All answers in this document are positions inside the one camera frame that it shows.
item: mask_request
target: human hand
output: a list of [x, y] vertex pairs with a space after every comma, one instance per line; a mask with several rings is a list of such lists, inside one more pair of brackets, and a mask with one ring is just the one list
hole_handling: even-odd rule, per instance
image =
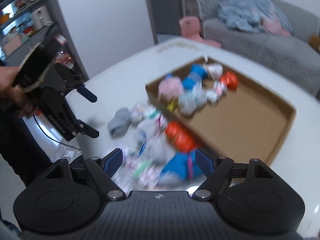
[[16, 106], [21, 108], [18, 117], [30, 116], [35, 114], [38, 108], [32, 105], [19, 85], [12, 86], [18, 73], [19, 67], [0, 67], [0, 98], [9, 98]]

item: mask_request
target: red plastic bag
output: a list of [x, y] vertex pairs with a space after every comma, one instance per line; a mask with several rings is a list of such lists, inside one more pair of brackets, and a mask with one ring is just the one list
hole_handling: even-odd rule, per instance
[[193, 137], [177, 122], [170, 122], [165, 133], [180, 152], [188, 153], [198, 147]]
[[222, 75], [220, 82], [224, 83], [229, 89], [236, 90], [239, 85], [239, 80], [235, 73], [228, 71]]

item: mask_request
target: gray sock bundle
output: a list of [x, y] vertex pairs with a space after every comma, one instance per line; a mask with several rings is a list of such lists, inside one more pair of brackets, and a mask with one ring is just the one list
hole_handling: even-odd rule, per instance
[[125, 135], [130, 124], [130, 110], [126, 107], [120, 108], [116, 111], [115, 117], [108, 123], [108, 130], [111, 137], [116, 138]]

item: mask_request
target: pink sock bundle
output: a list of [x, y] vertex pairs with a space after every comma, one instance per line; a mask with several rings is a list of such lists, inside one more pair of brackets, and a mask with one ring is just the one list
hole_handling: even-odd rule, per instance
[[158, 97], [167, 102], [179, 98], [184, 93], [184, 89], [179, 77], [166, 77], [159, 84]]

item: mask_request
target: person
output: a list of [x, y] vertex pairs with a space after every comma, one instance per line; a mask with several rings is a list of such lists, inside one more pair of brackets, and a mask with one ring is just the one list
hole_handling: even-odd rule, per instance
[[19, 85], [12, 86], [18, 72], [19, 67], [0, 66], [0, 103], [7, 98], [20, 108], [17, 114], [0, 109], [0, 154], [27, 187], [52, 163], [21, 118], [38, 108]]

